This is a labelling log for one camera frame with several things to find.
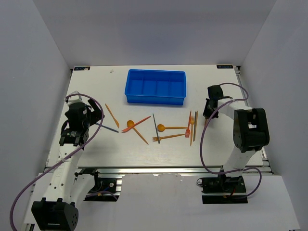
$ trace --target utensil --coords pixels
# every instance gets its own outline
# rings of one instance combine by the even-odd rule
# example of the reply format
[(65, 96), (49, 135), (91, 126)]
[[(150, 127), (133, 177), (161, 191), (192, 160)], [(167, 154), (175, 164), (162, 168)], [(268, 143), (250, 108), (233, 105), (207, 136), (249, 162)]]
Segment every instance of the utensil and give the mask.
[(189, 130), (189, 124), (191, 122), (191, 116), (192, 116), (192, 112), (189, 113), (189, 119), (188, 119), (188, 126), (187, 126), (187, 129), (186, 129), (186, 132), (185, 132), (185, 137), (188, 138), (189, 137), (189, 134), (190, 134), (190, 130)]
[(183, 129), (183, 128), (187, 128), (187, 127), (165, 127), (164, 125), (162, 124), (159, 124), (157, 126), (157, 129), (160, 131), (160, 132), (163, 132), (165, 129)]
[[(135, 124), (135, 123), (134, 123), (134, 121), (132, 121), (132, 120), (127, 121), (127, 127), (131, 127), (131, 126), (133, 126), (134, 124)], [(140, 136), (140, 138), (143, 139), (144, 142), (146, 142), (146, 144), (149, 144), (149, 143), (145, 140), (145, 138), (137, 131), (137, 129), (135, 129), (135, 128), (133, 128), (133, 129), (134, 129), (134, 131), (138, 134), (138, 136)]]
[(192, 134), (191, 134), (191, 145), (192, 145), (192, 141), (193, 141), (193, 124), (194, 124), (194, 116), (191, 117), (191, 125), (192, 125)]
[(119, 122), (116, 120), (116, 118), (114, 117), (114, 115), (113, 115), (113, 114), (112, 114), (112, 112), (110, 111), (110, 109), (109, 109), (109, 107), (107, 106), (107, 104), (105, 104), (105, 106), (106, 106), (106, 108), (107, 108), (108, 112), (110, 113), (110, 115), (111, 115), (112, 119), (114, 119), (114, 121), (115, 121), (115, 124), (116, 124), (117, 128), (119, 128), (119, 127), (120, 127)]
[(159, 136), (159, 138), (153, 137), (153, 142), (156, 142), (156, 141), (158, 141), (158, 140), (161, 141), (162, 139), (168, 139), (168, 138), (172, 138), (172, 137), (183, 136), (183, 135), (185, 135), (185, 134), (178, 134), (178, 135), (171, 135), (171, 136), (163, 136), (163, 137), (160, 137), (160, 136)]
[(104, 126), (104, 125), (101, 125), (101, 127), (119, 133), (119, 131), (114, 130), (113, 128), (106, 127), (106, 126)]
[(193, 141), (196, 139), (196, 133), (197, 133), (197, 122), (198, 122), (198, 111), (194, 113), (195, 118), (195, 124), (194, 124), (194, 132), (193, 132)]
[(153, 113), (153, 119), (154, 119), (154, 125), (155, 125), (155, 130), (156, 130), (157, 140), (158, 140), (158, 143), (160, 143), (160, 141), (159, 141), (159, 136), (158, 136), (158, 131), (157, 131), (157, 127), (156, 127), (156, 122), (155, 122), (154, 113)]
[(135, 123), (133, 126), (131, 126), (131, 127), (129, 127), (129, 128), (126, 128), (126, 129), (123, 129), (122, 132), (127, 132), (127, 131), (131, 130), (134, 126), (136, 126), (136, 125), (142, 123), (143, 121), (147, 120), (147, 119), (150, 118), (150, 117), (151, 117), (151, 116), (146, 117), (146, 118), (140, 120), (139, 122)]

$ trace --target wall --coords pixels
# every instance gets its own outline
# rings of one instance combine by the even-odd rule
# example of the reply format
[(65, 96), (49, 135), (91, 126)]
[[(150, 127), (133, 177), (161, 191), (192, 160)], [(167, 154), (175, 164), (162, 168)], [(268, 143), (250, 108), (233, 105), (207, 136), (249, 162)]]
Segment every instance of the wall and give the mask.
[(241, 65), (276, 0), (34, 0), (68, 65)]
[(279, 0), (248, 53), (242, 77), (253, 106), (267, 112), (271, 166), (281, 174), (302, 230), (308, 230), (308, 2)]
[[(70, 71), (32, 0), (0, 3), (1, 230), (20, 190), (44, 168)], [(14, 213), (20, 230), (30, 190)]]

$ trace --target spoon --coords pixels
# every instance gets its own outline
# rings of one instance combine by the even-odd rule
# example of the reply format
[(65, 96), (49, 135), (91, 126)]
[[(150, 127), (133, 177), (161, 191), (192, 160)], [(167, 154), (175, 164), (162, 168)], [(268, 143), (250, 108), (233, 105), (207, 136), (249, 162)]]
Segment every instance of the spoon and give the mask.
[(186, 129), (187, 127), (165, 127), (164, 125), (162, 124), (159, 124), (157, 126), (157, 129), (160, 131), (160, 132), (163, 132), (165, 129)]
[[(127, 127), (129, 128), (129, 127), (131, 127), (131, 126), (134, 126), (134, 121), (132, 121), (132, 120), (129, 120), (129, 121), (127, 121)], [(135, 128), (133, 128), (134, 130), (135, 130), (135, 132), (140, 136), (140, 138), (141, 139), (143, 139), (143, 141), (144, 142), (146, 142), (147, 144), (149, 144), (146, 140), (145, 140), (145, 138), (137, 131), (137, 129), (135, 129)]]

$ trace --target white table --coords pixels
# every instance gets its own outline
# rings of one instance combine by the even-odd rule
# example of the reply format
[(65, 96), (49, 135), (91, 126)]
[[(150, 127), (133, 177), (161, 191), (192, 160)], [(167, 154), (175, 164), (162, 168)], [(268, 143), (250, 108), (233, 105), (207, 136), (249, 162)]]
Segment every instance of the white table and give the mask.
[[(128, 70), (153, 69), (185, 71), (187, 96), (183, 106), (157, 104), (129, 104), (124, 94)], [(91, 66), (88, 71), (73, 71), (68, 94), (79, 91), (98, 100), (104, 108), (103, 124), (117, 129), (113, 119), (106, 110), (106, 103), (120, 123), (120, 130), (126, 128), (128, 120), (137, 122), (147, 116), (155, 115), (156, 123), (166, 127), (187, 126), (189, 111), (199, 111), (196, 141), (190, 146), (190, 138), (184, 136), (152, 142), (156, 136), (153, 118), (136, 126), (136, 129), (149, 142), (147, 145), (133, 131), (115, 133), (104, 128), (85, 147), (79, 160), (79, 167), (199, 167), (200, 137), (205, 118), (202, 116), (207, 87), (223, 82), (238, 83), (234, 69), (217, 69), (216, 65), (144, 65), (144, 66)], [(226, 96), (243, 98), (236, 86), (222, 86)], [(48, 167), (56, 163), (58, 157), (61, 126), (66, 120), (64, 105), (60, 122), (54, 136)], [(96, 125), (90, 128), (91, 136)], [(223, 114), (214, 119), (205, 134), (203, 143), (204, 161), (208, 166), (223, 165), (233, 147), (233, 121)], [(185, 133), (185, 130), (166, 130), (160, 136)], [(248, 165), (263, 165), (261, 153), (256, 153)]]
[[(264, 176), (248, 204), (203, 205), (198, 176), (127, 175), (117, 202), (82, 202), (76, 231), (288, 231), (299, 229), (282, 177)], [(35, 224), (33, 201), (40, 201), (51, 173), (34, 188), (24, 219)], [(246, 188), (259, 176), (244, 175)]]

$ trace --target white panel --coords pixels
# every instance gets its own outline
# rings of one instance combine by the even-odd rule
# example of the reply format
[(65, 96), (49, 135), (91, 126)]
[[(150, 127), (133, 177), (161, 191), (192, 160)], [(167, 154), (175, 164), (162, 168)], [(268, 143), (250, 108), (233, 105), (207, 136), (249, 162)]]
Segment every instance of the white panel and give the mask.
[[(11, 230), (11, 204), (44, 168), (70, 73), (31, 0), (0, 5), (0, 224)], [(15, 209), (18, 230), (29, 192)]]
[(266, 110), (267, 155), (283, 177), (302, 230), (308, 230), (307, 16), (307, 1), (277, 1), (242, 66), (252, 106)]
[[(183, 106), (127, 103), (124, 94), (127, 74), (130, 69), (177, 70), (186, 74), (187, 96)], [(192, 114), (199, 111), (196, 141), (190, 146), (190, 139), (176, 137), (162, 140), (160, 144), (152, 142), (156, 136), (153, 118), (149, 118), (136, 129), (149, 142), (147, 145), (133, 130), (127, 133), (115, 133), (104, 128), (94, 140), (85, 147), (79, 167), (199, 167), (200, 138), (204, 128), (203, 110), (207, 95), (207, 87), (224, 82), (237, 83), (234, 69), (217, 69), (216, 65), (143, 65), (143, 66), (92, 66), (89, 71), (73, 71), (68, 94), (79, 91), (98, 100), (106, 115), (103, 124), (117, 128), (114, 120), (105, 108), (106, 103), (120, 123), (120, 129), (127, 127), (127, 121), (135, 123), (155, 115), (156, 124), (166, 127), (184, 127), (188, 125), (190, 110)], [(224, 94), (235, 99), (242, 99), (239, 87), (222, 86)], [(59, 140), (62, 124), (67, 120), (64, 115), (68, 110), (63, 107), (48, 166), (58, 159)], [(91, 136), (96, 125), (89, 130)], [(214, 119), (208, 127), (203, 142), (204, 161), (209, 166), (225, 164), (234, 148), (232, 138), (233, 120), (223, 114)], [(170, 129), (159, 133), (159, 136), (183, 134), (185, 129)], [(256, 153), (248, 165), (263, 165), (260, 152)]]
[[(31, 201), (41, 200), (50, 174), (40, 179)], [(248, 204), (203, 205), (197, 176), (130, 175), (117, 202), (82, 202), (76, 231), (288, 231), (298, 229), (283, 180), (265, 176)], [(253, 190), (258, 176), (244, 176)], [(25, 222), (34, 223), (30, 208)]]
[(240, 65), (275, 0), (34, 0), (70, 67)]

